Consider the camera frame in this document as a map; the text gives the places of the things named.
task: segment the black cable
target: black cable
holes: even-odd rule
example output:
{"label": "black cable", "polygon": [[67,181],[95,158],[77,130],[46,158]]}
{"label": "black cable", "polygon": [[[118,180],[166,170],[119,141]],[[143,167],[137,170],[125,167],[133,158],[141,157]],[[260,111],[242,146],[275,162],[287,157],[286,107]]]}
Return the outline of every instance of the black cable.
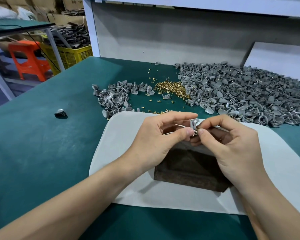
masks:
{"label": "black cable", "polygon": [[[3,25],[0,25],[0,26],[16,26],[16,27],[20,27],[20,28],[25,28],[25,27],[22,27],[22,26],[20,26],[20,25],[5,25],[5,24],[3,24]],[[29,32],[28,31],[26,31],[27,32],[27,34],[31,37],[31,39],[37,44],[37,42],[33,39],[33,37],[29,34]],[[47,54],[43,51],[43,49],[40,47],[40,45],[38,45],[37,44],[37,46],[38,46],[38,48],[41,50],[41,52],[43,52],[44,54],[45,54],[45,56],[51,61],[51,63],[54,65],[54,67],[56,68],[56,69],[58,69],[58,71],[59,72],[61,72],[61,70],[54,64],[54,62],[47,56]]]}

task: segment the warehouse floor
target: warehouse floor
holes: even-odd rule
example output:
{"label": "warehouse floor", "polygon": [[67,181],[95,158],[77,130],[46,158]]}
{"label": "warehouse floor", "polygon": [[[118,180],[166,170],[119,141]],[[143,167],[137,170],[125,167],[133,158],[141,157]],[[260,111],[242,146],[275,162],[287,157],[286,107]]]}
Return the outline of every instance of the warehouse floor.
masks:
{"label": "warehouse floor", "polygon": [[[8,74],[1,73],[1,75],[5,78],[20,80],[19,73],[16,69],[16,65],[14,64],[12,58],[5,57],[4,52],[1,49],[0,49],[0,59],[4,62],[4,64],[6,65],[6,68],[8,70]],[[26,59],[18,59],[18,61],[19,61],[19,63],[23,63],[24,61],[26,61]],[[38,77],[36,75],[24,74],[24,79],[27,81],[32,81],[34,84],[41,83],[38,80]],[[18,83],[8,82],[7,84],[16,96],[19,96],[19,95],[23,94],[24,92],[33,88],[33,86],[28,86],[28,85],[23,85],[23,84],[18,84]],[[6,102],[8,102],[8,99],[0,89],[0,106],[2,104],[5,104]]]}

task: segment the white fabric pad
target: white fabric pad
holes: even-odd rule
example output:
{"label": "white fabric pad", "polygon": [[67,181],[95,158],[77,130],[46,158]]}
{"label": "white fabric pad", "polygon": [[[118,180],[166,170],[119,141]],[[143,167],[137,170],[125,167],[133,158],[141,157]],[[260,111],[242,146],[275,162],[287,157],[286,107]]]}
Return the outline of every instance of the white fabric pad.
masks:
{"label": "white fabric pad", "polygon": [[[143,120],[148,116],[155,116],[155,114],[120,112],[109,120],[94,153],[89,176],[120,157],[130,147]],[[243,124],[258,131],[264,167],[270,179],[300,212],[300,157],[271,129],[257,124]],[[154,169],[151,169],[138,177],[119,194],[114,203],[245,214],[234,187],[228,188],[224,193],[219,193],[155,181],[153,174]]]}

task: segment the fingernail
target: fingernail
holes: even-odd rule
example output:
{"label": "fingernail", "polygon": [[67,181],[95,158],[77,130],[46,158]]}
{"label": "fingernail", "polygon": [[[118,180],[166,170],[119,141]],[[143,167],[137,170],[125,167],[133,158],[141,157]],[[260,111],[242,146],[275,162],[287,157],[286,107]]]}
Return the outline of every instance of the fingernail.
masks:
{"label": "fingernail", "polygon": [[200,135],[202,135],[202,133],[204,132],[204,129],[198,129],[198,135],[200,136]]}
{"label": "fingernail", "polygon": [[194,129],[190,128],[190,127],[187,127],[187,135],[188,136],[193,136],[194,134]]}

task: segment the forearm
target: forearm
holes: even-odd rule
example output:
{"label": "forearm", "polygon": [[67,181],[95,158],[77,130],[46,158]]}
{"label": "forearm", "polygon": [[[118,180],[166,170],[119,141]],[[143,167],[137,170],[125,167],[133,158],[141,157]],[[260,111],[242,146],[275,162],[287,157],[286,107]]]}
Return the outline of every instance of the forearm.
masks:
{"label": "forearm", "polygon": [[5,226],[0,239],[78,239],[139,176],[124,157]]}
{"label": "forearm", "polygon": [[242,192],[269,239],[300,240],[300,213],[266,177]]}

